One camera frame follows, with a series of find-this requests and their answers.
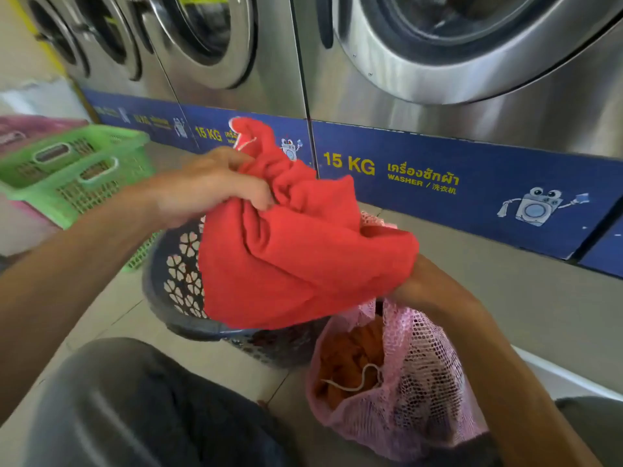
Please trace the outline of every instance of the blue label panel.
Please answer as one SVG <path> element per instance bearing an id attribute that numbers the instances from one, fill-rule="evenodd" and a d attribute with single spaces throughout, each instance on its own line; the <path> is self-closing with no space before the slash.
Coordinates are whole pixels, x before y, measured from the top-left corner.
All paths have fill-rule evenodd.
<path id="1" fill-rule="evenodd" d="M 275 133 L 277 146 L 292 160 L 298 159 L 310 167 L 315 167 L 306 119 L 243 113 L 230 109 L 187 104 L 183 104 L 182 109 L 188 118 L 201 152 L 207 152 L 217 146 L 233 146 L 238 135 L 229 128 L 229 120 L 236 116 L 244 116 L 258 119 L 269 125 Z"/>
<path id="2" fill-rule="evenodd" d="M 95 90 L 82 90 L 105 125 L 138 129 L 151 139 L 191 152 L 197 143 L 178 103 Z"/>
<path id="3" fill-rule="evenodd" d="M 623 195 L 623 162 L 312 122 L 320 178 L 358 200 L 567 259 Z"/>
<path id="4" fill-rule="evenodd" d="M 586 253 L 580 264 L 623 277 L 623 217 Z"/>

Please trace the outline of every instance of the green plastic basket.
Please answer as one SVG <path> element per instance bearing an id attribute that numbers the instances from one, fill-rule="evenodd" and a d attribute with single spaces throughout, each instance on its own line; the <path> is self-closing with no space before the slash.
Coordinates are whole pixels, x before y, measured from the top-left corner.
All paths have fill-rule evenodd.
<path id="1" fill-rule="evenodd" d="M 122 187 L 153 174 L 144 151 L 149 140 L 142 131 L 103 125 L 57 134 L 0 159 L 0 188 L 67 229 Z M 138 268 L 154 240 L 155 235 L 124 269 Z"/>

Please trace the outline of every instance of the red towel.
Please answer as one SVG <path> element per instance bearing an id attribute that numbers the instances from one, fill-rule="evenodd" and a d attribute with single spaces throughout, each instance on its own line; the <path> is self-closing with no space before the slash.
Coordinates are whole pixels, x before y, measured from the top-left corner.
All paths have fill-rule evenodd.
<path id="1" fill-rule="evenodd" d="M 278 329 L 387 294 L 409 276 L 417 241 L 360 227 L 353 179 L 316 180 L 291 161 L 269 126 L 234 118 L 236 148 L 255 157 L 239 172 L 266 180 L 276 206 L 231 198 L 206 216 L 199 269 L 208 317 L 231 328 Z"/>

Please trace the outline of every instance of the dark gray laundry basket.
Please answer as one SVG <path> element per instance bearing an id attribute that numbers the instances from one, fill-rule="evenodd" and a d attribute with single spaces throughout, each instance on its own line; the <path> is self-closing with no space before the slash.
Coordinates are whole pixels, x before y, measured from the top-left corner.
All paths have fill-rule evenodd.
<path id="1" fill-rule="evenodd" d="M 225 339 L 272 367 L 307 364 L 328 318 L 277 330 L 231 329 L 203 312 L 204 288 L 197 268 L 202 221 L 192 220 L 162 233 L 152 244 L 143 270 L 143 292 L 153 313 L 169 330 L 187 339 Z"/>

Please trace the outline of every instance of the hand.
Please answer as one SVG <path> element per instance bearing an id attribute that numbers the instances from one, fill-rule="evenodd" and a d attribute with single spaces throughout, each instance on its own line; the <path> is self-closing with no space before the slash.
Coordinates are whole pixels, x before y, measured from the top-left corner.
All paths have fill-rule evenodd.
<path id="1" fill-rule="evenodd" d="M 260 211 L 275 204 L 262 179 L 236 172 L 254 159 L 225 146 L 213 149 L 182 169 L 163 172 L 124 190 L 152 206 L 159 228 L 176 228 L 231 197 L 249 200 Z"/>
<path id="2" fill-rule="evenodd" d="M 442 326 L 446 315 L 482 308 L 479 300 L 423 255 L 418 255 L 409 278 L 390 295 L 402 305 L 422 311 Z"/>

